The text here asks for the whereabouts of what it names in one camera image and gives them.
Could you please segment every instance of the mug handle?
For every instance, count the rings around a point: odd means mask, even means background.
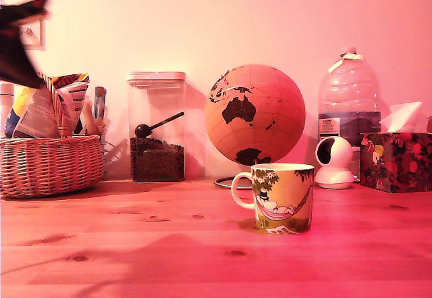
[[[237,175],[234,177],[234,179],[232,180],[232,184],[231,184],[231,195],[232,195],[234,201],[235,201],[235,202],[236,202],[240,207],[243,207],[243,208],[246,208],[246,209],[254,209],[254,204],[253,204],[253,203],[246,203],[246,202],[243,202],[243,201],[241,200],[240,196],[238,195],[238,192],[237,192],[237,191],[238,191],[238,190],[237,190],[237,184],[238,184],[238,181],[240,181],[240,178],[243,178],[243,177],[246,177],[246,178],[248,178],[249,180],[252,181],[252,174],[249,173],[249,172],[243,172],[243,173],[239,173],[239,174],[237,174]]]

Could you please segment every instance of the bottle cap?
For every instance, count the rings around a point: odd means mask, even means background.
[[[340,49],[340,56],[341,57],[347,53],[357,54],[357,48],[356,47],[345,47],[345,48]]]

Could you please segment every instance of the pink wall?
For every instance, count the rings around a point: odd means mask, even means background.
[[[16,3],[21,0],[3,0]],[[51,0],[46,50],[32,57],[47,74],[90,72],[107,88],[107,140],[124,151],[110,178],[129,177],[130,70],[188,75],[188,175],[233,175],[210,143],[205,97],[235,66],[260,63],[289,75],[306,103],[306,126],[283,162],[315,163],[319,83],[341,47],[354,45],[377,74],[387,105],[422,101],[432,116],[432,0]]]

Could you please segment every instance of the black scoop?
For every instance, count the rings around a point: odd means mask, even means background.
[[[149,127],[146,124],[139,124],[135,128],[135,135],[137,138],[146,138],[147,136],[151,135],[151,131],[157,127],[162,126],[163,124],[166,124],[167,122],[170,122],[174,119],[177,119],[181,116],[184,116],[184,112],[180,112],[179,114],[176,114],[172,117],[169,117],[168,119],[165,119],[164,121],[158,122],[157,124],[154,124],[153,126]]]

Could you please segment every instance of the floral tissue box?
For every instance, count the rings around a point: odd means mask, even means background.
[[[432,134],[363,133],[360,183],[387,191],[430,191]]]

